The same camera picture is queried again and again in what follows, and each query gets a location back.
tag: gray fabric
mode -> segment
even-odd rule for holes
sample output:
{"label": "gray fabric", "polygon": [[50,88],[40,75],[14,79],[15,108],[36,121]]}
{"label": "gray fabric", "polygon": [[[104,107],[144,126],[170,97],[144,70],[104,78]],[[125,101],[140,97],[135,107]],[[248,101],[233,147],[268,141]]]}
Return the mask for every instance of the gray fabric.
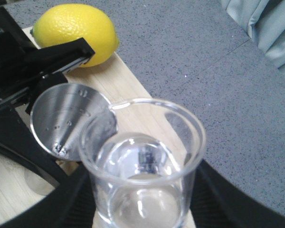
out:
{"label": "gray fabric", "polygon": [[221,0],[221,4],[285,74],[285,0]]}

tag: lemon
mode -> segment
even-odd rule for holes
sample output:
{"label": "lemon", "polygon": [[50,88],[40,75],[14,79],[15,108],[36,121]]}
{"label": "lemon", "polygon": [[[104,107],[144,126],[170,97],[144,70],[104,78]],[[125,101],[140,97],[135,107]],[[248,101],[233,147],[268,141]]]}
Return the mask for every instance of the lemon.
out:
{"label": "lemon", "polygon": [[82,67],[105,62],[119,46],[110,18],[100,9],[85,4],[62,4],[50,8],[35,23],[32,35],[42,48],[83,37],[95,54]]}

